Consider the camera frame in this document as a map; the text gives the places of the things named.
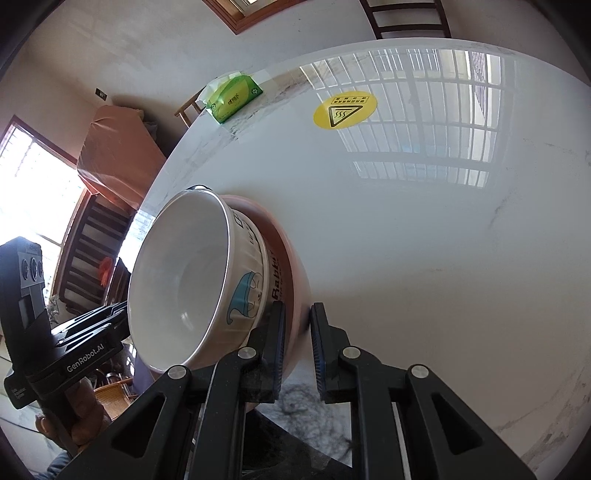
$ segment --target human hand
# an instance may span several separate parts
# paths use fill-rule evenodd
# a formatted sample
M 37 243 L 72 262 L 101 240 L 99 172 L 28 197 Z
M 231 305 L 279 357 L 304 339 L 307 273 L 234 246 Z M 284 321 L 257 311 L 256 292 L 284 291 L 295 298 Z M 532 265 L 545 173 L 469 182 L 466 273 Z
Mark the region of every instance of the human hand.
M 103 405 L 96 399 L 95 392 L 87 378 L 83 378 L 68 388 L 66 398 L 78 417 L 78 421 L 72 427 L 72 440 L 78 446 L 78 452 L 81 452 L 109 426 L 111 419 Z M 58 447 L 64 448 L 59 441 L 56 428 L 44 415 L 38 414 L 36 416 L 35 427 Z

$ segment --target bowl rim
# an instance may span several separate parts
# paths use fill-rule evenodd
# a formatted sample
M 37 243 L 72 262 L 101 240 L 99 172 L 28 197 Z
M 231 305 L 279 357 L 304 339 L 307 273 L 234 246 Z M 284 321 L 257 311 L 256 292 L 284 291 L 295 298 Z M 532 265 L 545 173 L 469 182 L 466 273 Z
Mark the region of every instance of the bowl rim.
M 195 347 L 195 349 L 193 350 L 193 352 L 181 363 L 179 363 L 180 365 L 186 365 L 189 362 L 191 362 L 194 357 L 198 354 L 199 350 L 201 349 L 201 347 L 205 344 L 205 342 L 210 338 L 211 336 L 211 332 L 212 332 L 212 327 L 213 325 L 219 321 L 220 315 L 220 306 L 225 304 L 226 299 L 228 297 L 228 295 L 230 295 L 230 290 L 228 289 L 228 279 L 231 278 L 231 272 L 232 269 L 234 268 L 234 253 L 235 253 L 235 242 L 236 242 L 236 238 L 235 238 L 235 233 L 233 231 L 233 225 L 230 222 L 230 219 L 233 218 L 233 213 L 232 213 L 232 209 L 226 204 L 226 202 L 224 202 L 216 193 L 212 192 L 210 189 L 208 189 L 207 187 L 204 186 L 194 186 L 194 187 L 190 187 L 186 190 L 183 190 L 182 192 L 178 192 L 176 195 L 174 195 L 167 203 L 166 205 L 164 205 L 164 207 L 162 208 L 162 210 L 160 210 L 160 213 L 156 216 L 156 219 L 154 220 L 154 223 L 152 224 L 152 226 L 150 227 L 150 229 L 148 230 L 146 237 L 144 238 L 144 241 L 142 242 L 142 245 L 140 246 L 139 249 L 139 253 L 137 256 L 137 260 L 136 260 L 136 266 L 137 265 L 142 265 L 142 255 L 145 254 L 145 245 L 148 245 L 149 240 L 150 240 L 150 233 L 153 231 L 154 229 L 154 225 L 156 225 L 158 218 L 160 218 L 164 212 L 173 204 L 173 202 L 177 201 L 179 198 L 187 196 L 187 195 L 193 195 L 193 192 L 195 191 L 199 191 L 199 193 L 206 193 L 211 195 L 217 202 L 218 204 L 222 207 L 222 210 L 224 212 L 224 217 L 226 220 L 226 231 L 228 233 L 228 251 L 226 254 L 226 270 L 224 273 L 224 279 L 222 282 L 222 289 L 220 291 L 220 295 L 219 298 L 217 300 L 217 304 L 216 307 L 213 311 L 212 314 L 212 318 L 209 321 L 209 324 L 207 326 L 207 329 L 205 331 L 205 333 L 203 334 L 203 337 L 201 339 L 201 341 L 199 342 L 199 344 Z M 131 279 L 129 281 L 129 293 L 128 293 L 128 305 L 127 305 L 127 309 L 128 309 L 128 322 L 129 322 L 129 333 L 131 335 L 131 338 L 134 340 L 134 343 L 136 343 L 136 340 L 134 339 L 134 327 L 133 324 L 135 323 L 135 318 L 137 317 L 137 314 L 134 315 L 133 313 L 133 305 L 136 303 L 134 301 L 132 301 L 132 297 L 134 296 L 134 294 L 136 293 L 136 287 L 134 288 L 134 273 L 137 272 L 138 269 L 134 267 L 134 271 L 131 274 Z M 146 366 L 148 366 L 150 369 L 157 371 L 159 373 L 164 373 L 166 372 L 166 370 L 168 370 L 169 367 L 166 367 L 164 369 L 157 367 L 155 365 L 153 365 L 154 361 L 153 359 L 150 360 L 148 358 L 146 358 L 145 356 L 145 349 L 144 349 L 144 354 L 142 355 L 142 353 L 140 352 L 141 350 L 141 346 L 137 345 L 138 348 L 138 353 L 140 354 L 142 361 L 146 364 Z

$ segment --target green tissue package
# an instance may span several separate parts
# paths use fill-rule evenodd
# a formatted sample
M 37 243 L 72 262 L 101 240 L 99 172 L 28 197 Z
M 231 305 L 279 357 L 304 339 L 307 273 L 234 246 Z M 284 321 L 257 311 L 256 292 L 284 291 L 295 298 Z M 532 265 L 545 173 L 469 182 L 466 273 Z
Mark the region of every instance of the green tissue package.
M 249 75 L 238 75 L 213 92 L 207 99 L 206 108 L 222 124 L 261 93 L 261 87 Z

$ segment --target white table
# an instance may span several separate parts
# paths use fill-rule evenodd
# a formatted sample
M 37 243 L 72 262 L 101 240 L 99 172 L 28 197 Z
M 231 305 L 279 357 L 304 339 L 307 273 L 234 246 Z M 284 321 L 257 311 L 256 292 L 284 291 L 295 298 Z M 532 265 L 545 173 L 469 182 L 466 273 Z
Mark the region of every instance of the white table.
M 204 112 L 181 139 L 126 265 L 180 190 L 249 197 L 287 231 L 313 299 L 353 344 L 430 366 L 553 478 L 591 424 L 591 90 L 522 54 L 424 38 L 254 78 L 262 96 L 223 125 Z M 320 102 L 347 90 L 373 93 L 376 112 L 317 127 Z M 310 356 L 292 381 L 313 382 L 311 369 Z

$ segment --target brown cover cloth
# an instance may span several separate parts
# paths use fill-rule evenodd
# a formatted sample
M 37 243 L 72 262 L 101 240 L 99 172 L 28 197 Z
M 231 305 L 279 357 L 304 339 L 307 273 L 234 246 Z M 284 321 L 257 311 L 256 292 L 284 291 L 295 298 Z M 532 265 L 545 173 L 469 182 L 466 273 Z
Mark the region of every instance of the brown cover cloth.
M 142 123 L 144 113 L 100 107 L 90 124 L 76 168 L 92 194 L 128 213 L 138 210 L 166 157 Z

